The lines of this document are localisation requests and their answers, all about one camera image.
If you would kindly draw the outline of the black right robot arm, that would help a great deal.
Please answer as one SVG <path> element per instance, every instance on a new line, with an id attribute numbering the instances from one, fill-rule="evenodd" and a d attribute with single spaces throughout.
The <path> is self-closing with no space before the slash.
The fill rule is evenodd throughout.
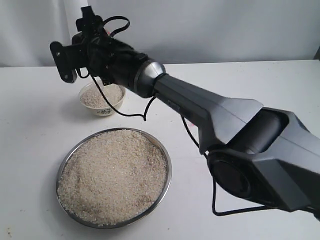
<path id="1" fill-rule="evenodd" d="M 254 99 L 230 98 L 173 76 L 104 29 L 90 6 L 81 8 L 86 67 L 103 83 L 121 85 L 142 98 L 157 98 L 198 128 L 213 184 L 257 203 L 320 215 L 320 140 L 291 111 L 264 107 Z"/>

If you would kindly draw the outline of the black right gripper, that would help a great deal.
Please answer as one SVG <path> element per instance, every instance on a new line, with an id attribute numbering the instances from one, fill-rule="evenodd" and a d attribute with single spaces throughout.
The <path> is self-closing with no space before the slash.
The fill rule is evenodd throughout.
<path id="1" fill-rule="evenodd" d="M 110 37 L 106 31 L 90 33 L 96 15 L 91 6 L 82 7 L 81 12 L 82 18 L 75 25 L 84 36 L 89 73 L 99 78 L 129 78 L 130 45 Z"/>

